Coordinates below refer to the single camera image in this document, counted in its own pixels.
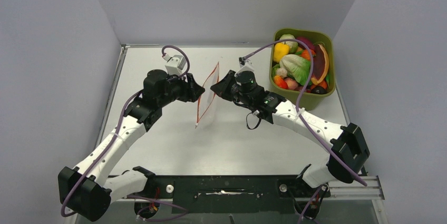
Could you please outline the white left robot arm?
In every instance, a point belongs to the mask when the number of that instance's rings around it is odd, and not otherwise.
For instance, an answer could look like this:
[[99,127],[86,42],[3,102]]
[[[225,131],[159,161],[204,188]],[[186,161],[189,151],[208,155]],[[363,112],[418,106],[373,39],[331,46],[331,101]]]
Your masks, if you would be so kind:
[[84,160],[75,167],[64,167],[58,175],[61,216],[80,214],[90,221],[100,219],[110,204],[140,192],[150,172],[137,168],[123,175],[109,175],[130,147],[161,118],[162,109],[174,101],[195,103],[205,92],[191,73],[169,75],[151,70],[143,89],[130,96],[117,125]]

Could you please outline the clear orange zip top bag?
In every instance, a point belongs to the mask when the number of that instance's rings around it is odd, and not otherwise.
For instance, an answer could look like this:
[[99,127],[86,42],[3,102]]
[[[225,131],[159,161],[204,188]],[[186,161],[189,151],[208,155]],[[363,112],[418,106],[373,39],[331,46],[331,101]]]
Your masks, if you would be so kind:
[[218,62],[202,85],[205,92],[201,94],[198,100],[196,129],[209,127],[215,120],[216,105],[214,100],[216,94],[211,90],[211,87],[219,82],[219,70]]

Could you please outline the red orange fruit slice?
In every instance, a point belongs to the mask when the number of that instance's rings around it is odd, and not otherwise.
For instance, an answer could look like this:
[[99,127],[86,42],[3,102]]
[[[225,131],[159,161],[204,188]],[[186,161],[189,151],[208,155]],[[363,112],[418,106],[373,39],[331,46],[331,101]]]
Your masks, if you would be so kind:
[[318,85],[325,80],[329,70],[329,56],[326,49],[321,44],[314,45],[315,56],[313,57],[314,67],[311,81]]

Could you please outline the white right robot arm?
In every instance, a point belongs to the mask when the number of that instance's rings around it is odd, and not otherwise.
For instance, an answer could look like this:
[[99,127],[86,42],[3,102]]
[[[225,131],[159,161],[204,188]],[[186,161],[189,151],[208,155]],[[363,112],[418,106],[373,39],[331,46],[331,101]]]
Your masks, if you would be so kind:
[[320,163],[312,163],[300,173],[296,188],[301,195],[310,196],[317,187],[331,181],[367,185],[358,173],[370,151],[356,124],[332,123],[298,108],[285,97],[258,85],[252,71],[229,71],[210,89],[220,98],[249,109],[258,119],[290,129],[328,152]]

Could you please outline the white garlic bulb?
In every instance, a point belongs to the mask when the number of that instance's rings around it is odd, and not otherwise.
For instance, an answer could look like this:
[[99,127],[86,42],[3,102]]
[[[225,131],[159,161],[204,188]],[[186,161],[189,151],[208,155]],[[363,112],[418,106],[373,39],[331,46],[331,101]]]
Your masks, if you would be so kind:
[[282,79],[286,78],[287,74],[288,74],[287,70],[282,67],[277,68],[275,72],[275,75],[280,76]]

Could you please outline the green white lettuce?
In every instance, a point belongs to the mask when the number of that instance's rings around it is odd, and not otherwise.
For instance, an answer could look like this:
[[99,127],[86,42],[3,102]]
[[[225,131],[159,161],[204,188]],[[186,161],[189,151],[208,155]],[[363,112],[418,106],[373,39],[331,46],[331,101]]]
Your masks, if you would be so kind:
[[282,57],[279,62],[281,68],[287,71],[300,85],[305,85],[310,73],[310,61],[295,54],[288,54]]

